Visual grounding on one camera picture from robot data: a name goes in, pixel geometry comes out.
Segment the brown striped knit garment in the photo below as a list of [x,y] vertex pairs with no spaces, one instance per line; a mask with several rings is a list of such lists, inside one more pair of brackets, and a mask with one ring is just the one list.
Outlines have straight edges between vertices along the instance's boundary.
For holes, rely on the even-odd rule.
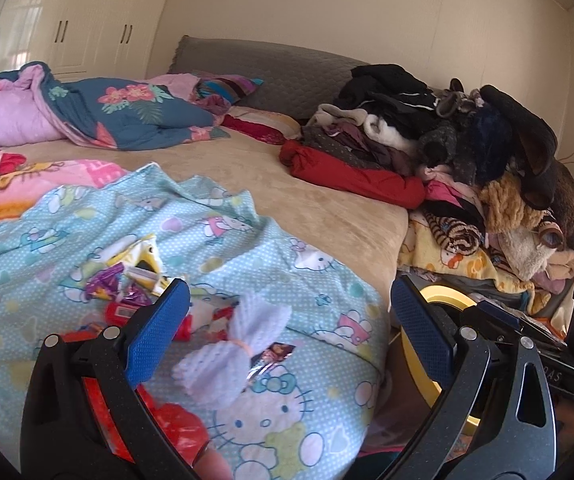
[[438,245],[454,255],[471,256],[484,244],[484,235],[472,224],[425,210],[429,230]]

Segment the orange red plastic bag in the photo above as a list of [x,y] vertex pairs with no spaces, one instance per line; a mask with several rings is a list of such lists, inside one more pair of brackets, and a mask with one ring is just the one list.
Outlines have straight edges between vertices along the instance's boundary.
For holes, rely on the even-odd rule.
[[[84,378],[83,384],[96,421],[108,442],[109,448],[114,455],[133,463],[133,457],[127,451],[127,447],[109,413],[107,404],[104,402],[98,382],[94,378]],[[183,460],[192,466],[209,441],[208,432],[200,418],[178,404],[158,403],[144,385],[139,385],[136,392],[165,437],[172,443],[178,454],[183,457]]]

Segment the blue floral pink quilt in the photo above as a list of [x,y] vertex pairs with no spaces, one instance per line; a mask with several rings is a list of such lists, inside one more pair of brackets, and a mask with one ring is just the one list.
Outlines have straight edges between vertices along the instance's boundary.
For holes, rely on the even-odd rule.
[[86,148],[151,151],[228,137],[207,110],[153,82],[62,82],[42,62],[0,72],[0,148],[66,139]]

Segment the purple foil wrapper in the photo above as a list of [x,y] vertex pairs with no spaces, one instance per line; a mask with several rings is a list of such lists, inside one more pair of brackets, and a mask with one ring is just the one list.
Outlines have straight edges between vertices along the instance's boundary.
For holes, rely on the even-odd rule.
[[120,291],[120,278],[124,272],[124,265],[117,263],[98,271],[87,282],[84,288],[86,299],[101,299],[111,301]]

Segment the pink cartoon blanket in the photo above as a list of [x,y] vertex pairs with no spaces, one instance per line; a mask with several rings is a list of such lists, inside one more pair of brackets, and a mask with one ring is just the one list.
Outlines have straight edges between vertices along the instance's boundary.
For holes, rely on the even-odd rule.
[[0,176],[0,221],[17,219],[45,194],[72,186],[71,192],[58,192],[56,208],[80,197],[86,188],[103,188],[127,171],[114,162],[98,159],[69,159],[60,162],[34,162]]

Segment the white built-in wardrobe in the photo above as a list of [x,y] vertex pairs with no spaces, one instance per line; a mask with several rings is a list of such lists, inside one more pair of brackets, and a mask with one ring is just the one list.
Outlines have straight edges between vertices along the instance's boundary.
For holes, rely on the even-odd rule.
[[145,76],[166,0],[0,0],[0,72],[42,61],[60,79]]

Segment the striped colourful pillow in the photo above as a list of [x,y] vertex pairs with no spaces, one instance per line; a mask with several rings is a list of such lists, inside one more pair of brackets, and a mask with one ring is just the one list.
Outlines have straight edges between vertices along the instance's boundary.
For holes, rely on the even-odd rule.
[[233,105],[251,96],[264,80],[241,75],[200,74],[191,102],[214,114],[223,115]]

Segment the light blue Hello Kitty blanket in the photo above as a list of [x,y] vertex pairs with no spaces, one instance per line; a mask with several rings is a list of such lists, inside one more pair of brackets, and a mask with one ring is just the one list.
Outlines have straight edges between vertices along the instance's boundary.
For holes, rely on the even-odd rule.
[[248,193],[60,186],[0,223],[0,479],[343,479],[387,313]]

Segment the pile of dark clothes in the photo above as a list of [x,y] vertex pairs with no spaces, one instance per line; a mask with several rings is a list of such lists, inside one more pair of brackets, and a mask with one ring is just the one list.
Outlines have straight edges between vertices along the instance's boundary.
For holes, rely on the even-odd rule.
[[574,250],[574,179],[555,157],[554,130],[489,84],[474,96],[458,86],[439,96],[401,66],[357,66],[297,141],[356,168],[419,178],[426,198],[416,209],[484,235],[490,232],[479,193],[510,172],[521,181],[523,200],[551,214],[560,245]]

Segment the red folded jacket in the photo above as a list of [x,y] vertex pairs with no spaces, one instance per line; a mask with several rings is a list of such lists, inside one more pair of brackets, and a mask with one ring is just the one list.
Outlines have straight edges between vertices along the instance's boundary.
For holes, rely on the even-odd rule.
[[383,169],[360,169],[298,141],[287,141],[278,154],[291,177],[400,206],[418,208],[426,198],[426,188],[417,177],[402,177]]

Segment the mustard fuzzy garment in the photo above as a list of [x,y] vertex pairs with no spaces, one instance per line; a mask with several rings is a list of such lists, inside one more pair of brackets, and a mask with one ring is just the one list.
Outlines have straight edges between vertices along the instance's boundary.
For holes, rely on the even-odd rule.
[[510,172],[488,182],[479,193],[483,205],[485,227],[493,234],[518,228],[535,229],[544,218],[544,210],[536,210],[521,197],[521,181]]

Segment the beige bed sheet mattress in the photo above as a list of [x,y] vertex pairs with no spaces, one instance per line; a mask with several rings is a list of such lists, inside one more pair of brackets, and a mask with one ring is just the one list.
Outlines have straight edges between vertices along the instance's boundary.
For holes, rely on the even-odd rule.
[[398,206],[322,188],[291,177],[278,160],[279,148],[233,131],[216,139],[153,151],[82,148],[67,140],[24,144],[10,151],[29,162],[102,159],[127,170],[155,162],[173,180],[205,176],[232,194],[247,190],[255,210],[281,229],[340,262],[389,298],[408,214]]

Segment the red patterned pillow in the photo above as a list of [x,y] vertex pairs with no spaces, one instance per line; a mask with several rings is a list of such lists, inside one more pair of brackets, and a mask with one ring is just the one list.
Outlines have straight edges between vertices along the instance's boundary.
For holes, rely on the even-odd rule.
[[233,106],[224,115],[221,126],[270,145],[301,137],[300,124],[290,116],[245,106]]

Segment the grey padded headboard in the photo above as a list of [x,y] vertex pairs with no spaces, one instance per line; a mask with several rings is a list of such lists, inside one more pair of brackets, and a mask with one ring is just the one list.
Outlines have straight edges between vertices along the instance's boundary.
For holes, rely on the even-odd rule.
[[183,36],[168,71],[240,75],[263,81],[241,106],[308,119],[332,102],[363,63],[334,53],[240,39]]

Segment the yellow white crumpled wrapper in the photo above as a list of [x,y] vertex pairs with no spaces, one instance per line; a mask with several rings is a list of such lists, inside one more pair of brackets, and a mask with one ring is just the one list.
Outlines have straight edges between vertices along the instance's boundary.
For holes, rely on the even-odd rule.
[[164,263],[160,256],[156,234],[138,238],[107,261],[111,268],[120,264],[122,273],[138,285],[153,291],[164,272]]

